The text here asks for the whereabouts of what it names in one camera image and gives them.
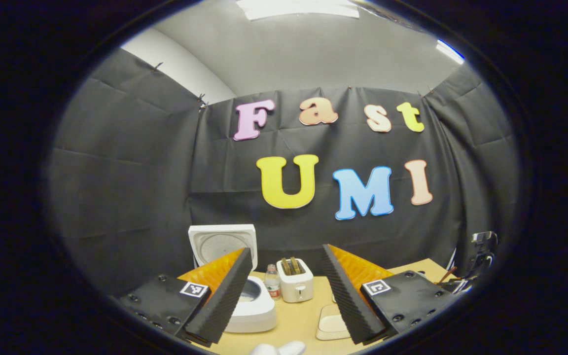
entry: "table surface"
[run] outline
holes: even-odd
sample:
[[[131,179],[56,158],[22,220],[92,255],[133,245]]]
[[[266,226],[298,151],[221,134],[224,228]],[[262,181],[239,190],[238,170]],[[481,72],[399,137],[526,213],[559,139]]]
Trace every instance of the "table surface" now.
[[[431,259],[424,259],[388,269],[393,274],[399,274],[407,270],[424,271],[426,278],[437,283],[446,274],[446,269],[437,265]],[[252,271],[251,276],[264,279],[263,272]],[[277,325],[267,332],[260,333],[223,333],[218,344],[212,344],[211,348],[201,347],[208,351],[221,355],[248,355],[252,349],[260,343],[271,344],[279,347],[287,342],[302,341],[306,344],[304,355],[330,354],[345,355],[367,348],[377,342],[363,346],[354,345],[351,338],[336,339],[333,341],[320,341],[317,339],[317,328],[320,320],[321,309],[334,304],[330,283],[325,276],[313,278],[314,296],[305,302],[286,303],[282,299],[275,301],[277,313]]]

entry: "ceiling light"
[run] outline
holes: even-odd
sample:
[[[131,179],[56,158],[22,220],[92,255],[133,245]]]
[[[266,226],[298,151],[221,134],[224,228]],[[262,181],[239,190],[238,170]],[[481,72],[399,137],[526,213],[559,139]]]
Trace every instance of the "ceiling light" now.
[[[454,50],[453,48],[450,47],[450,45],[447,45],[441,40],[437,40],[437,46],[435,48],[440,52],[446,54],[446,56],[453,59],[458,64],[464,63],[464,57],[462,57],[461,54],[457,53],[457,50]]]
[[[283,14],[319,13],[358,18],[358,7],[348,0],[239,0],[250,20]]]

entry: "water bottle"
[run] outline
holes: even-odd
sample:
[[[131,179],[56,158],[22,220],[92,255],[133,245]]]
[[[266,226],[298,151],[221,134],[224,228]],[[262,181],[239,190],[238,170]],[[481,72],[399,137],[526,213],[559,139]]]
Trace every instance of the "water bottle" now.
[[[275,268],[275,265],[269,264],[266,267],[266,274],[264,275],[264,285],[266,289],[269,291],[271,298],[273,299],[280,299],[282,295],[280,293],[280,276],[278,275],[278,271]]]

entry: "white toaster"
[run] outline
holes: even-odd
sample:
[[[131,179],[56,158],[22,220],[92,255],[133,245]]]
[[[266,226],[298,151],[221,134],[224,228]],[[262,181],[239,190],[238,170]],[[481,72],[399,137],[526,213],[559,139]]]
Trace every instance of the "white toaster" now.
[[[302,259],[295,258],[295,260],[302,270],[299,275],[288,276],[284,274],[281,260],[276,264],[280,275],[282,299],[288,303],[303,302],[313,298],[313,273]]]

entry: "letter m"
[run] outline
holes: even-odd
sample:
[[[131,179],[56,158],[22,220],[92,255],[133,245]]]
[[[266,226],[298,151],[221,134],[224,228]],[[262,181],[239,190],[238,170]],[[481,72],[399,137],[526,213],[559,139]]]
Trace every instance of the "letter m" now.
[[[378,166],[372,170],[367,181],[367,186],[352,169],[341,169],[333,173],[333,178],[339,182],[340,206],[336,212],[336,219],[352,219],[356,212],[352,209],[352,202],[361,216],[365,216],[372,200],[374,206],[372,215],[386,215],[394,211],[390,200],[390,175],[391,169],[386,166]]]

